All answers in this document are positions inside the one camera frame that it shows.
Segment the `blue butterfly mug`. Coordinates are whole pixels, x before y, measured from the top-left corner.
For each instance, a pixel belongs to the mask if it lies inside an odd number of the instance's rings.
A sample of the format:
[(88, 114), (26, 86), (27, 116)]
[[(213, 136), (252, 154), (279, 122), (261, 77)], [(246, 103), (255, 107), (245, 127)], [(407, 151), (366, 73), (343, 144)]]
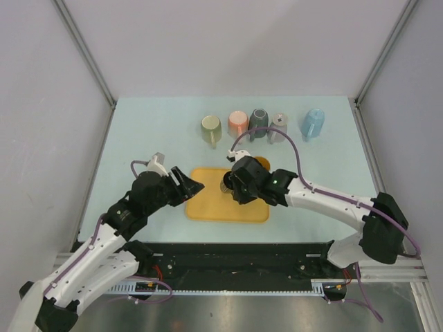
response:
[(263, 168), (265, 168), (266, 171), (270, 171), (270, 162), (265, 157), (256, 156), (255, 159), (261, 164), (261, 166), (263, 166)]

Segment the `light green mug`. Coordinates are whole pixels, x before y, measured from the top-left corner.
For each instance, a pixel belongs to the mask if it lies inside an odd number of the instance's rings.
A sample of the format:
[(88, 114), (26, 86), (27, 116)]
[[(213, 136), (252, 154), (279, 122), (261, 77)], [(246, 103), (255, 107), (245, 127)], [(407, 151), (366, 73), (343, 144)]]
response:
[(205, 116), (201, 120), (201, 136), (204, 142), (215, 149), (222, 138), (221, 120), (214, 115)]

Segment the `brown dark mug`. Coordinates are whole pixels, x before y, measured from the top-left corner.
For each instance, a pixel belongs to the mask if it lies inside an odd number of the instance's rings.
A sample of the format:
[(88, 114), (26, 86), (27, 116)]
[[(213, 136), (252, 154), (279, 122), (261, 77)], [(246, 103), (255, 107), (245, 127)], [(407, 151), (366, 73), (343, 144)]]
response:
[(234, 186), (231, 174), (225, 173), (220, 182), (220, 190), (223, 194), (233, 194)]

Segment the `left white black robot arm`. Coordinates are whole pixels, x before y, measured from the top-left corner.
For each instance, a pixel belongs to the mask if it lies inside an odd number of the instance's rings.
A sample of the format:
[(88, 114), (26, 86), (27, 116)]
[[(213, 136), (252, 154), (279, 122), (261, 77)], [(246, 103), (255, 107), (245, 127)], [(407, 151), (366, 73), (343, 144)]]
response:
[(90, 239), (57, 270), (21, 288), (9, 331), (70, 331), (102, 294), (120, 281), (148, 275), (152, 252), (132, 237), (166, 205), (176, 207), (198, 194), (204, 184), (178, 167), (155, 166), (140, 173), (122, 199), (102, 214)]

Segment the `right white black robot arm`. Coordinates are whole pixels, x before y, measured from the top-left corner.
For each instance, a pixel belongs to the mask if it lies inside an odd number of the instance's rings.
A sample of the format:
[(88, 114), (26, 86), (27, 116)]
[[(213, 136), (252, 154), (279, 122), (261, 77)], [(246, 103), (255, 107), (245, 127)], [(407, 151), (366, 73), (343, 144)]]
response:
[(368, 198), (332, 191), (285, 169), (270, 172), (246, 151), (228, 160), (233, 166), (223, 184), (240, 205), (260, 199), (271, 206), (303, 208), (354, 229), (354, 234), (329, 243), (319, 260), (324, 276), (336, 277), (345, 267), (365, 259), (392, 265), (401, 254), (408, 222), (391, 195), (380, 192)]

